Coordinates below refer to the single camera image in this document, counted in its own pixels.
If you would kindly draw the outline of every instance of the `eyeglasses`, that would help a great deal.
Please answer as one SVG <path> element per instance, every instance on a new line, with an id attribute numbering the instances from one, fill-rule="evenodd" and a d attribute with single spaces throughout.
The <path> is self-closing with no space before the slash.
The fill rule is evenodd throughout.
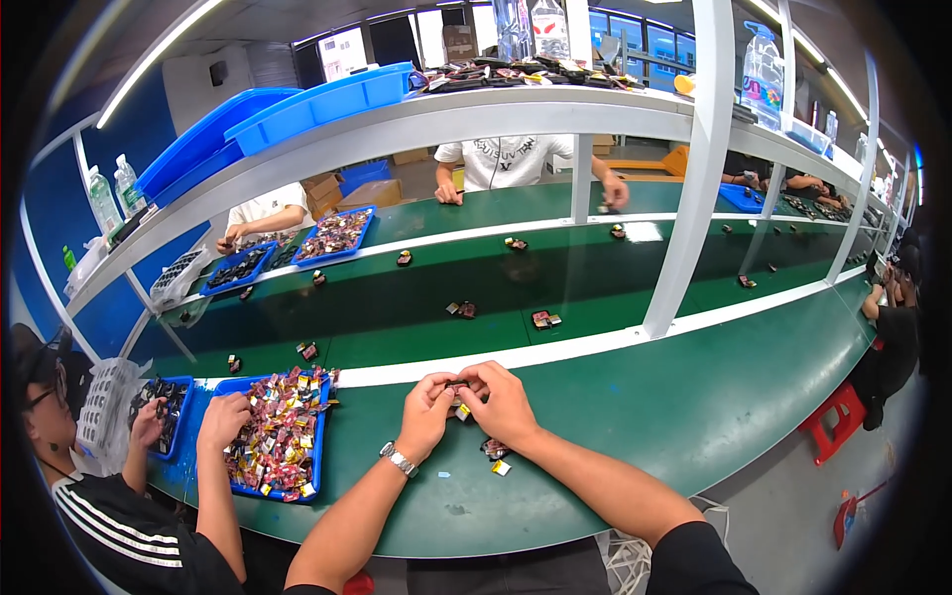
<path id="1" fill-rule="evenodd" d="M 52 393 L 56 393 L 56 397 L 59 400 L 60 408 L 67 406 L 66 369 L 63 367 L 63 363 L 59 360 L 59 358 L 56 358 L 56 378 L 54 379 L 54 382 L 53 382 L 53 388 L 44 391 L 43 394 L 29 401 L 24 407 L 24 410 L 25 411 L 32 410 L 34 407 L 39 405 L 40 401 L 43 401 L 44 399 L 49 397 Z"/>

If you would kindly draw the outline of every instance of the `blue plastic tray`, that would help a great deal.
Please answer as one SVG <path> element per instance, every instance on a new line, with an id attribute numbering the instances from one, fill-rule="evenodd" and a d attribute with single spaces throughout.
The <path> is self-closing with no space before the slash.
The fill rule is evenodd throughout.
<path id="1" fill-rule="evenodd" d="M 340 252 L 331 252 L 330 254 L 319 254 L 317 256 L 311 256 L 310 258 L 306 258 L 300 262 L 295 260 L 298 254 L 301 253 L 301 249 L 298 248 L 297 251 L 294 252 L 294 256 L 291 258 L 291 263 L 297 267 L 309 267 L 311 265 L 317 265 L 318 263 L 323 263 L 328 260 L 340 258 L 341 256 L 349 256 L 350 254 L 353 254 L 354 252 L 359 250 L 361 242 L 364 241 L 364 236 L 367 235 L 367 230 L 370 228 L 370 222 L 373 221 L 373 215 L 377 211 L 376 205 L 370 205 L 369 207 L 352 208 L 351 210 L 345 210 L 342 213 L 337 213 L 337 215 L 347 215 L 352 212 L 356 212 L 358 210 L 367 210 L 367 209 L 370 209 L 371 211 L 370 216 L 367 218 L 367 222 L 364 223 L 364 228 L 361 229 L 360 237 L 357 238 L 357 243 L 354 244 L 353 248 L 351 248 L 350 250 L 341 250 Z M 305 236 L 305 238 L 301 240 L 301 246 L 304 245 L 304 242 L 314 237 L 315 235 L 317 235 L 317 225 L 311 228 L 307 236 Z"/>
<path id="2" fill-rule="evenodd" d="M 195 389 L 195 379 L 191 376 L 170 376 L 162 377 L 162 380 L 166 382 L 173 382 L 176 385 L 181 385 L 188 383 L 188 392 L 185 393 L 185 399 L 182 399 L 182 406 L 179 408 L 179 421 L 175 425 L 175 432 L 172 435 L 172 444 L 169 446 L 169 452 L 162 454 L 161 452 L 155 452 L 151 448 L 149 449 L 149 456 L 160 461 L 167 461 L 172 458 L 172 455 L 175 454 L 175 447 L 179 443 L 179 435 L 182 434 L 182 428 L 185 427 L 186 421 L 188 420 L 188 406 L 191 404 L 191 393 Z"/>
<path id="3" fill-rule="evenodd" d="M 261 269 L 264 268 L 265 264 L 268 263 L 268 259 L 271 257 L 271 254 L 274 253 L 274 249 L 277 248 L 277 246 L 278 246 L 278 243 L 276 241 L 264 242 L 264 244 L 259 244 L 258 246 L 252 246 L 251 248 L 244 249 L 240 252 L 235 252 L 234 254 L 231 254 L 230 256 L 226 256 L 225 258 L 222 259 L 222 262 L 218 263 L 218 266 L 215 267 L 215 270 L 211 272 L 210 276 L 208 277 L 209 279 L 215 275 L 215 273 L 218 271 L 219 268 L 234 267 L 235 265 L 240 265 L 241 261 L 244 260 L 245 258 L 246 252 L 249 252 L 257 248 L 265 248 L 267 250 L 267 252 L 265 252 L 265 257 L 262 258 L 260 261 L 258 261 L 258 265 L 251 271 L 250 274 L 245 275 L 244 277 L 242 277 L 241 279 L 238 279 L 237 281 L 229 281 L 223 285 L 218 286 L 217 288 L 209 288 L 208 282 L 205 282 L 205 284 L 202 286 L 201 290 L 199 290 L 198 293 L 200 295 L 209 296 L 209 295 L 215 295 L 216 293 L 221 293 L 222 291 L 228 291 L 229 289 L 242 288 L 246 285 L 251 285 L 252 283 L 254 283 L 254 280 L 258 278 L 258 275 L 261 274 Z"/>
<path id="4" fill-rule="evenodd" d="M 162 151 L 152 165 L 142 172 L 134 187 L 155 200 L 160 207 L 163 206 L 159 203 L 160 200 L 168 199 L 171 202 L 178 198 L 181 193 L 177 196 L 166 195 L 162 199 L 159 196 L 163 194 L 163 190 L 191 174 L 194 169 L 204 167 L 208 170 L 207 162 L 226 145 L 225 130 L 247 120 L 262 109 L 300 92 L 300 89 L 286 88 L 243 90 L 213 109 L 190 129 L 183 132 L 182 136 L 175 139 L 175 142 Z M 222 169 L 231 163 L 234 161 L 225 164 Z"/>
<path id="5" fill-rule="evenodd" d="M 340 184 L 341 194 L 347 196 L 357 188 L 363 186 L 366 182 L 389 180 L 390 165 L 386 159 L 371 161 L 362 166 L 342 169 L 341 177 L 344 178 L 344 181 Z"/>
<path id="6" fill-rule="evenodd" d="M 803 145 L 804 147 L 806 147 L 806 148 L 812 150 L 813 152 L 817 153 L 818 155 L 822 155 L 822 154 L 823 154 L 823 147 L 822 147 L 822 146 L 820 146 L 820 145 L 814 143 L 813 141 L 811 141 L 810 139 L 806 138 L 806 137 L 803 136 L 802 134 L 798 134 L 798 133 L 797 133 L 796 131 L 794 131 L 794 130 L 788 130 L 787 132 L 784 132 L 784 134 L 786 134 L 787 136 L 789 136 L 789 137 L 792 138 L 793 140 L 797 141 L 798 143 L 800 143 L 800 144 Z"/>
<path id="7" fill-rule="evenodd" d="M 764 196 L 754 189 L 750 191 L 750 196 L 744 196 L 745 188 L 749 187 L 741 186 L 740 184 L 721 183 L 721 189 L 718 190 L 718 194 L 723 196 L 731 205 L 737 207 L 741 213 L 759 213 L 764 210 L 764 203 L 754 201 L 755 197 L 760 196 L 761 200 L 763 200 Z"/>
<path id="8" fill-rule="evenodd" d="M 237 139 L 250 156 L 328 122 L 400 103 L 411 72 L 412 63 L 400 62 L 318 85 L 232 126 L 225 138 Z"/>
<path id="9" fill-rule="evenodd" d="M 307 374 L 309 376 L 308 370 L 304 370 L 302 374 Z M 231 394 L 232 392 L 247 392 L 251 388 L 251 384 L 258 382 L 259 380 L 270 378 L 271 375 L 266 376 L 247 376 L 245 378 L 233 378 L 228 380 L 223 380 L 218 383 L 218 386 L 215 388 L 215 392 L 212 396 L 226 395 Z M 326 403 L 327 398 L 330 395 L 330 379 L 326 374 L 321 375 L 321 403 Z M 327 415 L 326 411 L 321 411 L 317 414 L 317 423 L 314 425 L 314 450 L 311 455 L 311 474 L 310 474 L 310 484 L 314 487 L 314 493 L 310 496 L 301 496 L 294 502 L 309 502 L 313 500 L 317 493 L 321 490 L 321 452 L 324 444 L 324 417 Z M 231 483 L 231 491 L 236 494 L 247 494 L 248 496 L 257 496 L 259 498 L 270 498 L 273 500 L 284 501 L 285 492 L 284 490 L 273 489 L 266 496 L 257 489 L 251 487 L 239 486 L 234 482 Z"/>
<path id="10" fill-rule="evenodd" d="M 166 186 L 166 189 L 151 197 L 152 201 L 158 208 L 162 208 L 244 156 L 238 143 L 228 141 L 221 150 L 213 153 L 208 159 L 183 174 L 181 178 Z"/>

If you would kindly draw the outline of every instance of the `wristwatch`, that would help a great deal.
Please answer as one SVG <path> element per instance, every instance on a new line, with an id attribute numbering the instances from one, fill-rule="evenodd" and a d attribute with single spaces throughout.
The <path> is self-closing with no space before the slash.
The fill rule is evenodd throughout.
<path id="1" fill-rule="evenodd" d="M 403 471 L 407 477 L 416 477 L 417 471 L 420 470 L 416 465 L 408 461 L 404 455 L 397 452 L 392 440 L 380 449 L 380 458 L 383 459 L 384 457 L 387 457 L 390 462 Z"/>

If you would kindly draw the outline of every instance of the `blue wall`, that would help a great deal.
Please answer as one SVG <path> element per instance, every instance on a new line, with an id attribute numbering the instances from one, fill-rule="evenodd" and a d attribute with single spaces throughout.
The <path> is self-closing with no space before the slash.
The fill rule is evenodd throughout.
<path id="1" fill-rule="evenodd" d="M 67 102 L 52 118 L 48 140 L 100 109 L 108 96 L 104 89 L 114 84 L 88 89 Z M 161 66 L 146 72 L 103 129 L 86 129 L 82 134 L 89 165 L 98 165 L 111 182 L 115 158 L 120 153 L 126 154 L 134 169 L 144 171 L 176 138 Z M 66 303 L 62 289 L 69 273 L 63 264 L 62 246 L 69 246 L 79 260 L 86 252 L 83 243 L 100 235 L 76 167 L 72 142 L 60 146 L 30 172 L 24 197 L 40 258 Z M 146 290 L 161 274 L 162 267 L 187 251 L 207 228 L 208 223 L 203 223 L 185 231 L 133 267 Z M 59 320 L 33 268 L 22 230 L 18 236 L 14 275 L 30 314 L 44 336 L 49 337 Z M 142 303 L 126 278 L 120 277 L 76 316 L 75 323 L 100 357 L 114 357 L 142 311 Z"/>

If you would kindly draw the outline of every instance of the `red plastic stool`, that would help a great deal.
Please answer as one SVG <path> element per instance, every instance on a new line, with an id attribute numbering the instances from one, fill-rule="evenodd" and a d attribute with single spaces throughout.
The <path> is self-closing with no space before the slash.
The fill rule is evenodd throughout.
<path id="1" fill-rule="evenodd" d="M 846 408 L 846 413 L 843 413 L 843 407 Z M 833 442 L 830 442 L 821 419 L 827 411 L 833 408 L 836 409 L 840 419 L 833 426 Z M 800 431 L 809 430 L 813 432 L 813 438 L 817 441 L 817 446 L 820 447 L 820 456 L 814 459 L 813 463 L 820 466 L 836 454 L 836 451 L 845 444 L 849 437 L 853 435 L 853 432 L 863 425 L 864 417 L 866 417 L 866 408 L 860 403 L 860 398 L 853 390 L 853 385 L 849 384 L 848 380 L 844 380 L 833 391 L 833 394 L 823 401 L 823 404 L 811 413 L 810 417 L 806 418 L 806 421 L 800 424 L 798 428 Z"/>
<path id="2" fill-rule="evenodd" d="M 373 579 L 361 570 L 344 583 L 344 595 L 370 595 L 373 593 Z"/>

